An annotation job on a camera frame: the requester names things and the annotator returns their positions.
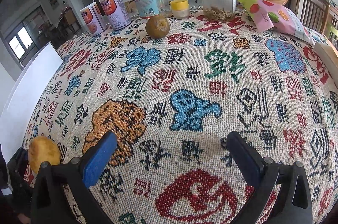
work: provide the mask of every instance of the woven fabric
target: woven fabric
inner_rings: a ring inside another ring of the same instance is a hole
[[[90,191],[114,223],[218,224],[253,192],[226,147],[228,133],[238,131],[263,157],[303,162],[319,223],[338,197],[338,90],[313,47],[258,33],[243,10],[227,23],[200,11],[169,21],[163,39],[152,40],[135,19],[121,31],[65,43],[23,147],[48,136],[67,163],[112,131],[118,148]],[[26,179],[33,184],[29,169]]]

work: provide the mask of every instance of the snack bag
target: snack bag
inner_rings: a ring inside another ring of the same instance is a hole
[[[265,0],[238,0],[245,7],[259,32],[276,27],[280,32],[293,35],[312,45],[309,32],[288,8]]]

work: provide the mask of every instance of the metal screw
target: metal screw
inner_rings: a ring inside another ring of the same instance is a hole
[[[303,163],[302,162],[300,162],[300,161],[296,161],[296,165],[298,166],[298,167],[303,167]]]
[[[264,158],[265,163],[271,164],[273,162],[273,159],[271,157],[265,157]]]
[[[72,160],[70,160],[70,162],[71,162],[72,164],[77,164],[77,163],[80,162],[80,158],[79,158],[79,157],[73,157]]]
[[[49,165],[49,162],[48,161],[43,161],[42,163],[41,163],[41,168],[45,168],[45,167],[47,167]]]

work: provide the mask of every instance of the yellow lid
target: yellow lid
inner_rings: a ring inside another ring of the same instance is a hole
[[[188,0],[173,0],[170,2],[172,10],[186,10],[189,9]]]

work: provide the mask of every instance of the blue label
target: blue label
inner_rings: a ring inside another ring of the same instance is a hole
[[[141,18],[150,18],[159,14],[156,0],[134,0]]]

